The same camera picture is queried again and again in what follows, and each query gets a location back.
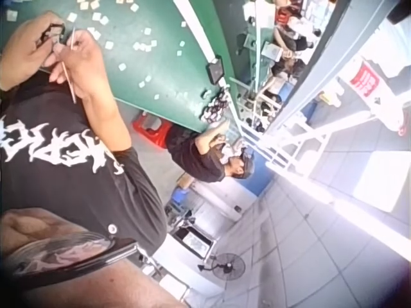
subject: electric fan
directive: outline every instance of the electric fan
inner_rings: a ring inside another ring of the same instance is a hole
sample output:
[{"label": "electric fan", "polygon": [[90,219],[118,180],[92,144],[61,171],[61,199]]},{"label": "electric fan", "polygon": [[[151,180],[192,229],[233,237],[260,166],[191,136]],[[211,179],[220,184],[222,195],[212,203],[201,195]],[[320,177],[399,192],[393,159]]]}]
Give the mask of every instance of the electric fan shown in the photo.
[{"label": "electric fan", "polygon": [[210,257],[213,260],[210,268],[204,265],[198,265],[200,271],[212,271],[213,274],[222,280],[239,279],[245,272],[244,260],[233,253],[222,253],[216,257]]}]

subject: hand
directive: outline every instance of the hand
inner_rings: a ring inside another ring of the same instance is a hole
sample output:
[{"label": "hand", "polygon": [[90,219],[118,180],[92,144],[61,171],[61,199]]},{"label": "hand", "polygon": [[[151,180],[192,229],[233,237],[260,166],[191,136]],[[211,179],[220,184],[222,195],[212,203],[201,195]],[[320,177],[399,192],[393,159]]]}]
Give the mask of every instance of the hand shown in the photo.
[{"label": "hand", "polygon": [[39,70],[53,48],[51,38],[41,46],[37,44],[50,24],[63,24],[63,21],[54,13],[47,12],[20,25],[13,33],[0,60],[0,89],[8,91]]},{"label": "hand", "polygon": [[[72,41],[73,50],[69,47]],[[61,61],[66,66],[74,91],[79,98],[94,100],[102,96],[112,96],[101,49],[90,32],[75,31],[66,46],[63,44],[54,46],[53,53],[44,62],[45,66],[60,62],[52,70],[50,82],[66,81]]]}]

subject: green table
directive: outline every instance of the green table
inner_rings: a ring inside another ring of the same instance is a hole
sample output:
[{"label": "green table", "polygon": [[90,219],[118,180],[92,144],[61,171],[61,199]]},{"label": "green table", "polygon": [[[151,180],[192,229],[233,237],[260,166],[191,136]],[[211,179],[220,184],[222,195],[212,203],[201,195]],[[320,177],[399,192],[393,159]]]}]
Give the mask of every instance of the green table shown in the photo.
[{"label": "green table", "polygon": [[[75,23],[66,21],[67,32],[73,26],[78,28],[95,27],[102,36],[99,44],[105,57],[107,72],[113,93],[118,100],[143,109],[157,116],[196,131],[203,131],[206,124],[199,120],[208,100],[201,98],[205,90],[217,88],[209,83],[206,73],[207,61],[197,44],[192,32],[183,28],[183,18],[171,0],[138,0],[135,13],[131,4],[117,4],[116,0],[100,0],[96,10],[80,10],[76,0],[33,0],[13,3],[12,10],[19,12],[17,22],[8,22],[5,13],[1,14],[0,46],[3,47],[14,29],[22,22],[32,19],[46,10],[52,10],[64,20],[70,12],[78,14]],[[100,12],[109,18],[105,26],[92,21],[93,12]],[[151,34],[145,35],[144,29],[151,28]],[[112,50],[104,49],[105,42],[113,41]],[[157,41],[157,47],[146,53],[135,51],[134,42],[150,44]],[[120,71],[118,65],[125,63],[127,68]],[[147,76],[152,80],[140,82]]]}]

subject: chair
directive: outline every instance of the chair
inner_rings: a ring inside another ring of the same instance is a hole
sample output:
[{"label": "chair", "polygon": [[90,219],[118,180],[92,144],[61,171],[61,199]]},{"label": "chair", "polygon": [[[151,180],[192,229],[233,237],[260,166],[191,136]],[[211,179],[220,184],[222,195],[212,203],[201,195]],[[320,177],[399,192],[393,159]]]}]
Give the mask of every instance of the chair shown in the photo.
[{"label": "chair", "polygon": [[160,148],[166,149],[166,136],[173,124],[159,117],[161,125],[160,127],[158,127],[158,129],[153,130],[151,128],[144,128],[144,122],[147,120],[148,116],[149,115],[146,112],[142,112],[137,120],[132,123],[134,130],[137,133],[145,136],[148,140],[150,140]]}]

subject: black t-shirt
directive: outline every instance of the black t-shirt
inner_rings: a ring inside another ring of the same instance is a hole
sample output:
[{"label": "black t-shirt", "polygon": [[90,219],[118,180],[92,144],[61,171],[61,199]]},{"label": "black t-shirt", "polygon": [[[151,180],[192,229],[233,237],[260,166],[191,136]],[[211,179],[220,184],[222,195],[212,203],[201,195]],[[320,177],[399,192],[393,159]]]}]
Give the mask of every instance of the black t-shirt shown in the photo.
[{"label": "black t-shirt", "polygon": [[201,155],[195,144],[198,133],[179,125],[173,125],[166,145],[173,161],[197,180],[212,183],[225,177],[224,165],[214,151]]},{"label": "black t-shirt", "polygon": [[308,48],[307,44],[307,38],[306,37],[300,37],[297,40],[295,40],[295,51],[303,51]]},{"label": "black t-shirt", "polygon": [[2,110],[2,212],[41,207],[104,235],[114,224],[118,237],[134,238],[153,254],[166,237],[166,217],[135,149],[111,153],[82,104],[65,86],[47,83],[24,83]]}]

